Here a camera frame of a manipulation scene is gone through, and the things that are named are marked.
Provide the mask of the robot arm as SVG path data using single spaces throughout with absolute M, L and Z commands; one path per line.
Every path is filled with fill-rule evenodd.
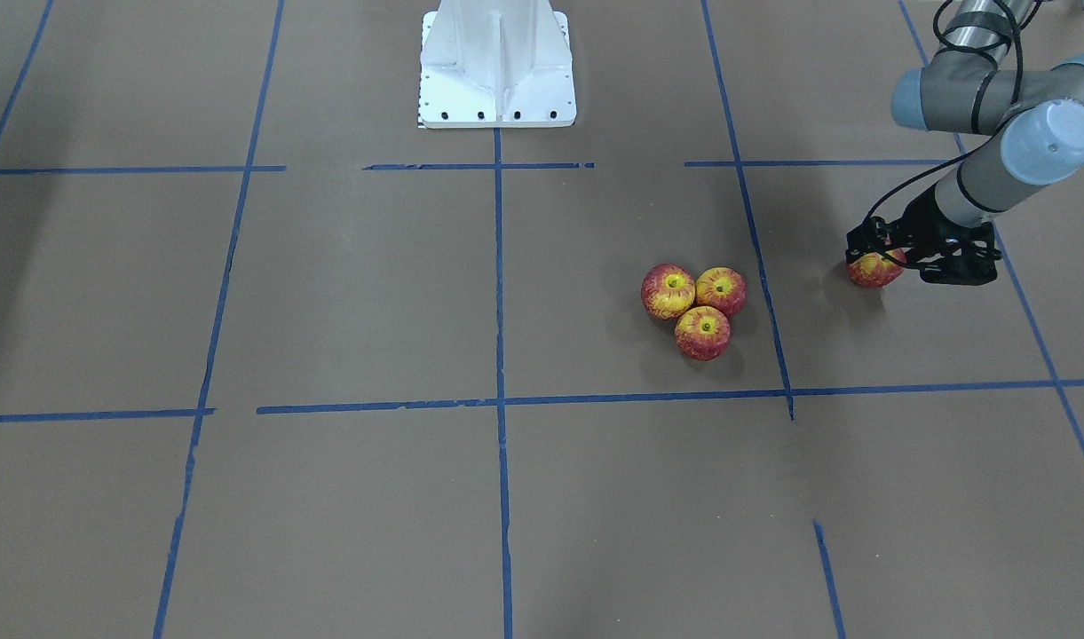
M 1029 17 L 1028 1 L 960 1 L 934 17 L 939 49 L 899 77 L 894 122 L 983 142 L 944 162 L 894 221 L 868 210 L 846 237 L 847 265 L 872 257 L 924 282 L 983 286 L 1001 261 L 995 219 L 1084 166 L 1084 54 L 1028 71 Z

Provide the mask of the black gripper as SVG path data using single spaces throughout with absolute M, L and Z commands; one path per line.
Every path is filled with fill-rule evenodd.
M 877 255 L 899 270 L 926 271 L 924 258 L 943 258 L 959 248 L 959 226 L 953 223 L 937 202 L 937 188 L 929 186 L 913 199 L 898 222 L 863 218 L 846 234 L 846 263 Z M 891 234 L 896 231 L 896 247 Z

